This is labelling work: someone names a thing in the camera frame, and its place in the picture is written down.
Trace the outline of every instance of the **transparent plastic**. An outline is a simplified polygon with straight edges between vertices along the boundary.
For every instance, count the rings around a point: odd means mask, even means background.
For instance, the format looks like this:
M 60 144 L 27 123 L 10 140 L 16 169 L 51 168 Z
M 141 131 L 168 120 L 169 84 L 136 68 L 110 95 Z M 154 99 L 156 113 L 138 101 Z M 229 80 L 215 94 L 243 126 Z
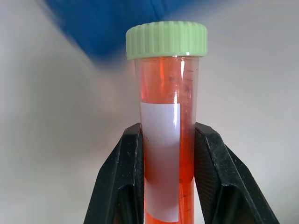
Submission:
M 194 135 L 198 88 L 199 57 L 173 56 L 135 59 L 140 101 L 147 104 L 179 104 L 179 210 L 178 222 L 194 224 Z M 143 141 L 145 181 L 150 182 L 155 170 L 152 150 Z M 145 197 L 145 224 L 165 224 L 147 211 Z

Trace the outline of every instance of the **centrifuge tube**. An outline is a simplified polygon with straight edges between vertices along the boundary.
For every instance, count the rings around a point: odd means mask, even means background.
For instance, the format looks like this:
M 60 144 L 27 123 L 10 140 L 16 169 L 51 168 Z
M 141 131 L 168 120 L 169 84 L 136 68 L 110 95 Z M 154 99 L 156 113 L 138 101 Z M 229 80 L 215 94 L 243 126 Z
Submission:
M 139 83 L 145 224 L 194 224 L 194 135 L 199 58 L 207 32 L 192 22 L 155 22 L 126 34 Z

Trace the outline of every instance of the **white label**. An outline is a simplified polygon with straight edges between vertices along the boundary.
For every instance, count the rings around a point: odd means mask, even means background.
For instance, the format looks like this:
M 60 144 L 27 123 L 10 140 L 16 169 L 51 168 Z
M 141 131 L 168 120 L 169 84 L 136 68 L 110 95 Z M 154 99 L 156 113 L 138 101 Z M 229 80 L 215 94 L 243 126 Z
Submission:
M 179 104 L 141 102 L 146 168 L 146 211 L 163 222 L 178 222 L 179 214 Z

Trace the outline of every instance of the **test tube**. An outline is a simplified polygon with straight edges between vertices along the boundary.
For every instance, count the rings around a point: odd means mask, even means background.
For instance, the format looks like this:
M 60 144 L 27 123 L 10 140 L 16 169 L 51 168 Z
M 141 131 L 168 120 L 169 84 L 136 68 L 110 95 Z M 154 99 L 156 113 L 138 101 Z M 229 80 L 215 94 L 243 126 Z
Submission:
M 143 24 L 126 34 L 135 60 L 144 152 L 145 224 L 194 224 L 194 136 L 199 59 L 206 28 Z

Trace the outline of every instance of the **white wall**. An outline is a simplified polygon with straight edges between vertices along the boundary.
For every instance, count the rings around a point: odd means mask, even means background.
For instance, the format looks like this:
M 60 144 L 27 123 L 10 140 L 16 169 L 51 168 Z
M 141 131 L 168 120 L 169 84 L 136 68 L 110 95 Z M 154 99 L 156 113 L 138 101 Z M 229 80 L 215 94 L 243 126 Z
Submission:
M 279 221 L 298 223 L 298 1 L 186 11 L 175 18 L 209 30 L 197 121 L 247 164 Z M 83 223 L 99 168 L 139 121 L 124 64 L 95 68 L 35 1 L 0 0 L 0 223 Z

